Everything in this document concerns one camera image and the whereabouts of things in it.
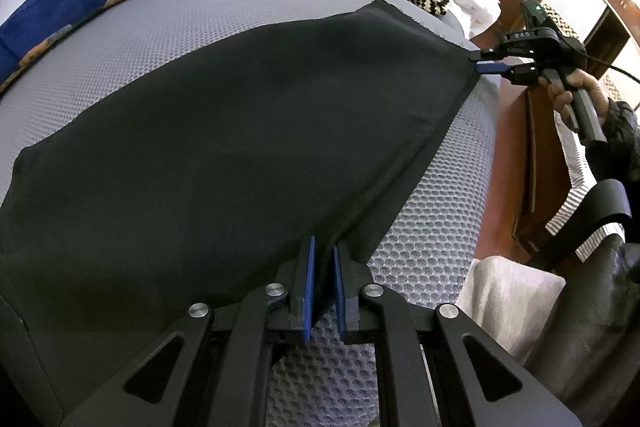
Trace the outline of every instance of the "mesh mattress surface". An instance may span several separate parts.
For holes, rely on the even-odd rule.
[[[370,1],[127,0],[113,7],[60,42],[0,100],[0,200],[21,149],[143,74],[249,28],[322,18]],[[475,49],[407,1],[386,1],[448,41]],[[370,260],[376,281],[412,303],[454,301],[462,287],[484,209],[496,113],[497,81],[485,77]],[[372,347],[343,346],[332,313],[313,336],[274,366],[268,425],[367,425],[377,414]]]

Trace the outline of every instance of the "silver bolt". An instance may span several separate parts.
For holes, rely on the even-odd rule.
[[[194,319],[204,317],[207,313],[209,313],[209,307],[204,302],[196,302],[189,308],[189,314]]]
[[[369,297],[380,297],[384,290],[385,289],[380,286],[380,284],[367,284],[364,286],[364,293]]]
[[[458,308],[453,304],[443,304],[439,309],[440,315],[446,319],[455,319],[458,316]]]
[[[268,284],[264,290],[267,292],[267,295],[278,297],[284,293],[284,286],[278,282],[272,282]]]

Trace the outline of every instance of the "person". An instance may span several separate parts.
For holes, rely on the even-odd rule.
[[[607,143],[592,144],[586,148],[586,158],[597,181],[609,178],[620,181],[626,189],[633,220],[625,230],[628,243],[640,243],[640,132],[638,118],[626,102],[614,102],[607,88],[594,76],[575,70],[567,76],[573,87],[585,87],[589,92],[598,121],[607,138]],[[560,84],[551,84],[540,78],[546,87],[554,109],[562,121],[571,128],[568,106],[573,100],[570,91]]]

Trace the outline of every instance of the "person's arm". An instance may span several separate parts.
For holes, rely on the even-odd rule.
[[[589,91],[607,138],[606,144],[595,144],[586,150],[587,161],[595,178],[598,181],[614,178],[625,186],[637,183],[640,180],[640,132],[631,107],[626,102],[613,102],[607,89],[582,70],[575,70],[567,77],[567,81],[574,87],[584,86]],[[568,105],[573,100],[571,92],[546,80],[541,80],[541,83],[547,86],[549,98],[562,121],[568,123]]]

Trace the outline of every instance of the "brown wooden floor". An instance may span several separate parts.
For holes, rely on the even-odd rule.
[[[494,167],[489,182],[486,207],[476,259],[501,255],[524,263],[529,255],[511,236],[520,215],[526,175],[526,104],[522,86],[502,79],[500,112],[495,139]]]

